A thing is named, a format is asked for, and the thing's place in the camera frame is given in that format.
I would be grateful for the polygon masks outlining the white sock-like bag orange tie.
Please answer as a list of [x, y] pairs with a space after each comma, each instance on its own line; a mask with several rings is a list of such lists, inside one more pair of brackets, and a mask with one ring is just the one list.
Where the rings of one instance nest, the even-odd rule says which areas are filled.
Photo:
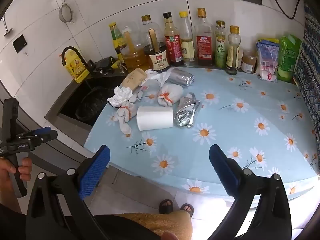
[[119, 122], [119, 128], [124, 135], [131, 134], [131, 127], [128, 122], [137, 114], [137, 107], [134, 103], [123, 103], [116, 112], [116, 119]]

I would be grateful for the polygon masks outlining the metal hanging strainer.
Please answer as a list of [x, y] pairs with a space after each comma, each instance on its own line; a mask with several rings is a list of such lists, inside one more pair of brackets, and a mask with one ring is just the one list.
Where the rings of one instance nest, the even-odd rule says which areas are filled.
[[59, 19], [63, 23], [74, 23], [73, 22], [73, 11], [71, 7], [66, 3], [66, 0], [61, 0], [62, 4], [59, 9]]

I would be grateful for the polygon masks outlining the silver foil wrapper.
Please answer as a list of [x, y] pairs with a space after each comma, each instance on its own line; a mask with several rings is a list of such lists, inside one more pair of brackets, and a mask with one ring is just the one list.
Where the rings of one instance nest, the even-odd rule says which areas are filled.
[[175, 125], [178, 127], [192, 128], [201, 106], [201, 100], [197, 99], [192, 92], [181, 97], [174, 115]]

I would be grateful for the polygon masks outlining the brown paper cup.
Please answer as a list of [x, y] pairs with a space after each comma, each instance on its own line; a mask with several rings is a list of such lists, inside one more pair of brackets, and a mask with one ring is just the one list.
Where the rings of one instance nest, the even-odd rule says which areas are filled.
[[146, 78], [147, 74], [142, 69], [136, 68], [125, 77], [120, 86], [134, 91]]

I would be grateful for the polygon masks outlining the black sponge holder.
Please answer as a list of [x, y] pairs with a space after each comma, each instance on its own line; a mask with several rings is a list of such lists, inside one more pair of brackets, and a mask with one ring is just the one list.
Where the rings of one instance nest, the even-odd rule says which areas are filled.
[[119, 61], [110, 56], [93, 64], [93, 74], [105, 76], [118, 69]]

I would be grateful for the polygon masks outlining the person's bare leg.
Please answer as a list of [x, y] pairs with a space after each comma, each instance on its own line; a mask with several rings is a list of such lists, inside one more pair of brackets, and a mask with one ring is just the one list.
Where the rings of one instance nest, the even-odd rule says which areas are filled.
[[120, 217], [130, 219], [161, 236], [164, 232], [172, 232], [178, 239], [191, 239], [193, 228], [191, 217], [186, 211], [174, 211], [170, 214], [123, 213]]

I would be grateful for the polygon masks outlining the dark soy sauce jug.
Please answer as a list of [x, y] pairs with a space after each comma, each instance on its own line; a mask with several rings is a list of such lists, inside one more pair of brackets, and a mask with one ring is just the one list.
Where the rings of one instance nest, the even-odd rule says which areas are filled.
[[148, 64], [153, 71], [164, 72], [170, 64], [167, 48], [160, 26], [151, 20], [150, 15], [141, 17], [141, 33], [143, 35], [143, 51], [148, 58]]

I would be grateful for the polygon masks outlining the small dark oil bottle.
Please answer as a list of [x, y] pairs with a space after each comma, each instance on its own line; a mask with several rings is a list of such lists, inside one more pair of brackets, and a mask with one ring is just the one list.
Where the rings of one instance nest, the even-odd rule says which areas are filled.
[[238, 70], [238, 58], [241, 43], [240, 28], [238, 26], [230, 26], [228, 42], [229, 48], [227, 53], [226, 72], [229, 75], [236, 75]]

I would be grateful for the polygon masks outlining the silver foil insulated bag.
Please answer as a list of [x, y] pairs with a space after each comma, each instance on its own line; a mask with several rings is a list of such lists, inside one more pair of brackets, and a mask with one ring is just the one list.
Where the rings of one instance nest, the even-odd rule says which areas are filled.
[[178, 68], [172, 68], [167, 71], [168, 81], [176, 85], [188, 87], [194, 82], [194, 75]]

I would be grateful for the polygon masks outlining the white bag with orange tie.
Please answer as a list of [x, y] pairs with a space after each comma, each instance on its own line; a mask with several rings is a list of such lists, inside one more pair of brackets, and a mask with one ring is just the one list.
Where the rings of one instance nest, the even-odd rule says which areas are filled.
[[183, 96], [183, 87], [176, 84], [165, 84], [158, 93], [157, 101], [159, 105], [164, 107], [171, 107], [177, 103]]

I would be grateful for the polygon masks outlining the white tissue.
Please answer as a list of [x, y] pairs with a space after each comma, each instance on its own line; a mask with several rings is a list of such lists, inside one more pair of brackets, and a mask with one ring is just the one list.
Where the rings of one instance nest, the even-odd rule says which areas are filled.
[[161, 73], [158, 73], [157, 71], [153, 71], [151, 69], [147, 69], [145, 71], [146, 78], [144, 81], [142, 81], [142, 85], [144, 85], [144, 83], [146, 83], [146, 81], [148, 80], [156, 80], [158, 81], [160, 87], [163, 87], [167, 79], [170, 77], [170, 73], [171, 73], [171, 69]]
[[116, 87], [113, 92], [114, 95], [108, 98], [107, 101], [114, 108], [120, 107], [133, 96], [133, 92], [130, 87]]

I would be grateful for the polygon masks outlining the black kitchen sink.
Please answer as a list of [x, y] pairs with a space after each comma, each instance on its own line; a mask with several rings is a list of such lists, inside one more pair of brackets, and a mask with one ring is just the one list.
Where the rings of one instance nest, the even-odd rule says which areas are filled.
[[118, 70], [106, 75], [89, 75], [82, 83], [71, 82], [54, 102], [45, 119], [54, 126], [63, 121], [91, 130], [98, 116], [108, 104], [115, 87], [125, 79]]

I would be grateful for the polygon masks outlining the black wall switch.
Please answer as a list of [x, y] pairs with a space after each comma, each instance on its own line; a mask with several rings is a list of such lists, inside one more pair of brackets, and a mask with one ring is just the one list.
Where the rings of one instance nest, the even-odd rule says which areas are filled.
[[12, 45], [14, 46], [16, 53], [19, 53], [27, 45], [24, 35], [20, 35]]

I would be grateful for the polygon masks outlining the small glass jar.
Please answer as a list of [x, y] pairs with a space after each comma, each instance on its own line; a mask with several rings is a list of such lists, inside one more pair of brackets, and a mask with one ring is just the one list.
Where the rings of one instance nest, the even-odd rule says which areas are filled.
[[244, 50], [242, 56], [241, 70], [248, 74], [253, 74], [257, 61], [256, 52], [250, 50]]

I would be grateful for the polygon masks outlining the yellow-green bottle at left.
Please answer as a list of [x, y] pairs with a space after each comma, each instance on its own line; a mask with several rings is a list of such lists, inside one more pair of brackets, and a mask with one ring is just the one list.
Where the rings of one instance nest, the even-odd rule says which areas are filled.
[[121, 50], [126, 47], [126, 42], [120, 30], [118, 29], [116, 22], [112, 22], [108, 26], [111, 31], [113, 46], [118, 55], [118, 58], [121, 61], [121, 63], [125, 63], [121, 54]]

